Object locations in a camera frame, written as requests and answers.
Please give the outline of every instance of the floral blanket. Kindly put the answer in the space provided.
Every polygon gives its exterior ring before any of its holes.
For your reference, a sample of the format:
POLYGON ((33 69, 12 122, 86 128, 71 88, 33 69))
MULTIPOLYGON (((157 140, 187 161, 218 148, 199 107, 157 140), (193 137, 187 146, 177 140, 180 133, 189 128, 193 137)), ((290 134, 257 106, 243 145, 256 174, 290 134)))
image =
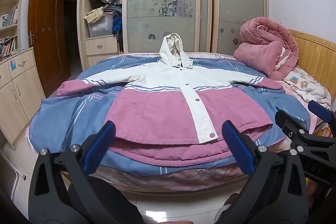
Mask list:
POLYGON ((331 108, 329 91, 298 66, 287 75, 284 81, 301 96, 305 102, 314 100, 327 109, 331 108))

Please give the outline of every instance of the drawer handle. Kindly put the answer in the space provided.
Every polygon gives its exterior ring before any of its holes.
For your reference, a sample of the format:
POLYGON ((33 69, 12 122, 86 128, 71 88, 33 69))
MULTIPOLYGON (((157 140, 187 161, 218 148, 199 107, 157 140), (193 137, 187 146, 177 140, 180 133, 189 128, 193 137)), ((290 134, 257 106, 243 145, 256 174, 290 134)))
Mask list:
POLYGON ((17 91, 19 92, 19 96, 21 97, 21 93, 20 93, 20 90, 19 90, 19 88, 17 87, 17 85, 16 85, 16 88, 17 88, 17 91))
POLYGON ((14 94, 15 100, 17 100, 17 97, 16 97, 16 94, 15 94, 14 89, 12 89, 12 92, 13 92, 13 94, 14 94))
POLYGON ((18 66, 23 67, 25 65, 26 61, 21 62, 18 66))

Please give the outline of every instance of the blue bedsheet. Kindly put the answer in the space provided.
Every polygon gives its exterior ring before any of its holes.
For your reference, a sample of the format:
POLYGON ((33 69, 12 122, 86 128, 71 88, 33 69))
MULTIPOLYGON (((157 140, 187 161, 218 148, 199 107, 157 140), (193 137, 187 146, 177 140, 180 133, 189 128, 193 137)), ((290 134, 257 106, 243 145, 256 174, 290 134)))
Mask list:
MULTIPOLYGON (((157 62, 158 57, 120 56, 103 60, 96 66, 82 72, 77 78, 84 79, 90 75, 105 71, 133 67, 140 64, 157 62)), ((262 73, 231 59, 193 58, 194 66, 240 71, 250 75, 264 76, 262 73)), ((42 101, 41 107, 31 121, 29 136, 36 151, 48 148, 51 152, 64 151, 73 144, 82 144, 91 134, 97 133, 103 126, 108 110, 125 84, 113 84, 94 87, 86 92, 65 97, 49 98, 42 101)), ((256 144, 272 145, 284 134, 275 124, 274 116, 279 109, 287 111, 299 119, 306 128, 310 127, 310 116, 303 105, 284 90, 269 90, 250 85, 235 84, 255 100, 269 115, 273 122, 270 128, 256 144)), ((216 160, 205 164, 169 167, 144 164, 108 150, 101 162, 117 170, 135 175, 162 175, 186 169, 211 168, 225 166, 235 162, 234 157, 216 160)))

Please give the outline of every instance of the pink blanket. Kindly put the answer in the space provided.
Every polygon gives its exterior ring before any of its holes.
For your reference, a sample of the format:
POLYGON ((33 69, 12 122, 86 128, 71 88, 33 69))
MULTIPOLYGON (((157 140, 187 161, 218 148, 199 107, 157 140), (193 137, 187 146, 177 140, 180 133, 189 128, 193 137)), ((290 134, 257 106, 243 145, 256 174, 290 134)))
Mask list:
POLYGON ((299 48, 289 30, 266 17, 245 22, 240 40, 234 57, 273 80, 283 80, 299 58, 299 48))

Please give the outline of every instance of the blue sticker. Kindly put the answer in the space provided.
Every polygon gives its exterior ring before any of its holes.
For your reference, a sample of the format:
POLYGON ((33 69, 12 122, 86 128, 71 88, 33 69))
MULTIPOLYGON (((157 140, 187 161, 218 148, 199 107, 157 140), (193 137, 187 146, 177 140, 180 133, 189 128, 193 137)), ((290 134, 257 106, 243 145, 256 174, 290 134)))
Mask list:
POLYGON ((15 69, 16 69, 15 60, 11 60, 11 61, 10 61, 10 69, 11 69, 11 70, 15 70, 15 69))

